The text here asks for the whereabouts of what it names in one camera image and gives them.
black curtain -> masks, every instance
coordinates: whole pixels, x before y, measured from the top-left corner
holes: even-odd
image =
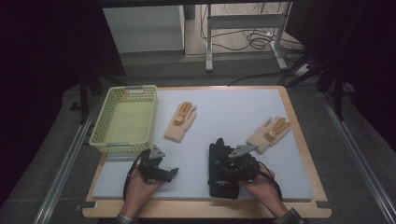
[[[124,76],[124,71],[99,6],[2,1],[0,12],[2,203],[79,75]]]

metal rail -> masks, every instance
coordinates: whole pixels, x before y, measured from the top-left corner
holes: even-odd
[[[388,223],[396,223],[396,210],[391,198],[386,193],[380,181],[376,178],[367,160],[364,159],[359,146],[356,144],[345,123],[334,113],[329,93],[321,92],[319,95],[326,104],[327,111],[329,112],[335,127],[343,137],[352,159],[356,162],[358,169],[361,171],[361,175],[366,182],[367,187],[372,192],[379,208],[385,216],[385,219]]]
[[[34,224],[38,223],[49,223],[50,217],[52,216],[53,210],[55,209],[56,203],[61,196],[62,190],[64,189],[64,184],[66,183],[67,177],[73,167],[76,157],[79,153],[79,149],[84,141],[84,136],[90,128],[92,122],[93,114],[97,111],[99,106],[99,97],[94,96],[92,98],[92,110],[88,115],[84,123],[80,124],[78,132],[61,163],[61,166],[52,181],[49,191],[41,204],[37,216],[35,217]]]

plastic basket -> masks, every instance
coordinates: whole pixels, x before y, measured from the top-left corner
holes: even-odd
[[[149,148],[157,101],[156,86],[110,88],[93,128],[90,145],[105,153]]]

metal stand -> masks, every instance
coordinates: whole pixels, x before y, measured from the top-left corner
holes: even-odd
[[[219,15],[212,16],[212,6],[207,5],[206,72],[213,71],[212,30],[244,28],[277,28],[275,41],[270,43],[281,70],[287,66],[279,50],[279,42],[289,16],[291,2],[286,3],[282,14]]]

table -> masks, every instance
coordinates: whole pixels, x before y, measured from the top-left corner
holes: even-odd
[[[288,208],[295,208],[302,217],[329,217],[332,209],[328,206],[328,200],[323,190],[315,164],[304,140],[298,120],[294,114],[289,96],[283,87],[180,87],[159,88],[160,90],[278,90],[285,110],[289,117],[290,127],[296,139],[308,179],[313,190],[313,200],[309,202],[285,202]],[[122,200],[95,200],[92,191],[106,160],[106,154],[102,155],[92,186],[87,196],[87,202],[95,202],[95,207],[84,208],[82,213],[85,217],[116,217],[123,205]],[[260,203],[251,200],[151,200],[147,202],[137,217],[150,218],[266,218],[272,217],[271,213]]]

